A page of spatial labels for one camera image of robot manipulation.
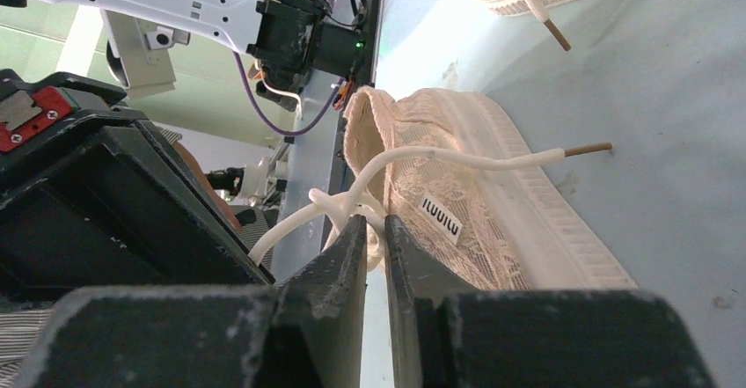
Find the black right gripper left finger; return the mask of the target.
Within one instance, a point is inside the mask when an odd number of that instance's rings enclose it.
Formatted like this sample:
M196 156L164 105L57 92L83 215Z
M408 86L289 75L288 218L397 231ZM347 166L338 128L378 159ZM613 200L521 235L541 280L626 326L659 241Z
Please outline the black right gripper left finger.
M285 283L80 289L56 306L18 387L356 387L366 229Z

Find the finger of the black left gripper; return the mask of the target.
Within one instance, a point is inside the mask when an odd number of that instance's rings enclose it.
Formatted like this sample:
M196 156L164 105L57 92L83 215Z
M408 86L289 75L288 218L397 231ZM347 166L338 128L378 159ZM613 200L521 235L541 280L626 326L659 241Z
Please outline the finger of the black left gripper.
M1 157L3 289L273 280L146 121L57 124Z

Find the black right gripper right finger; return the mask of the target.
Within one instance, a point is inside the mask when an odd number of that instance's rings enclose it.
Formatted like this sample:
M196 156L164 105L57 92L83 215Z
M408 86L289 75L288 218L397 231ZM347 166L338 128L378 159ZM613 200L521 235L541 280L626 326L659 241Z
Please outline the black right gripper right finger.
M684 322L639 289L475 289L384 221L398 387L712 387Z

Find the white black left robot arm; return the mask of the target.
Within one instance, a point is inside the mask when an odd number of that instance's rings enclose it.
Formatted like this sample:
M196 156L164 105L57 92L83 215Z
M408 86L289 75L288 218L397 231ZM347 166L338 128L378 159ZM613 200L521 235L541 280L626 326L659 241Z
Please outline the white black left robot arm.
M318 0L42 1L195 33L273 73L371 78L378 0L350 27L328 22ZM67 73L35 84L8 70L2 78L2 100L30 100L1 126L2 290L272 282L172 145L125 108L123 90Z

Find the person forearm in background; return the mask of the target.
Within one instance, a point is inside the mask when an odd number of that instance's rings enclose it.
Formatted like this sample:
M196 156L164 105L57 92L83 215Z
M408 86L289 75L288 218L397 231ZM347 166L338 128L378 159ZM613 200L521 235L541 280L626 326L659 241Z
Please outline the person forearm in background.
M181 143L175 142L172 144L172 146L179 153L185 164L194 174L197 181L201 184L206 193L213 200L214 204L220 209L220 211L223 213L224 217L228 220L232 227L236 231L241 231L241 224L233 213L230 205L224 199L222 199L213 189L196 158Z

